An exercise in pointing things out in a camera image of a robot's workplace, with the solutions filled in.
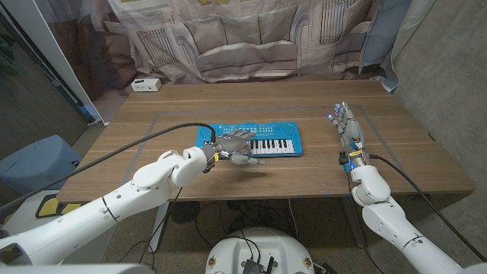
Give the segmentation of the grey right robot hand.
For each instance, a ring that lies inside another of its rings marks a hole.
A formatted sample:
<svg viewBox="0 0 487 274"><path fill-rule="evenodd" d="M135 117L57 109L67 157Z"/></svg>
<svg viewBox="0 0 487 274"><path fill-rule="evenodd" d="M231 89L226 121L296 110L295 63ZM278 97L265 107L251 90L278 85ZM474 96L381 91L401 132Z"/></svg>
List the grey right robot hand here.
<svg viewBox="0 0 487 274"><path fill-rule="evenodd" d="M336 127L343 151L339 153L339 163L346 172L370 163L365 150L364 130L355 118L348 104L343 101L334 106L334 114L328 115L330 122Z"/></svg>

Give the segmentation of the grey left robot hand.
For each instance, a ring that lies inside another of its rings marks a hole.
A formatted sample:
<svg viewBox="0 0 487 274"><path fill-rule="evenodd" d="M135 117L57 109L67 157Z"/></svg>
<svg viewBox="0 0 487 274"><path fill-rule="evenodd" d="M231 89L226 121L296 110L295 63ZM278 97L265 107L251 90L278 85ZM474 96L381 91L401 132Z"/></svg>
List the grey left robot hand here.
<svg viewBox="0 0 487 274"><path fill-rule="evenodd" d="M207 158L207 167L203 172L208 173L211 170L216 162L215 155L218 154L225 155L236 165L265 164L263 159L249 157L250 146L247 140L254 136L248 130L235 129L229 134L216 136L213 142L203 145L202 150Z"/></svg>

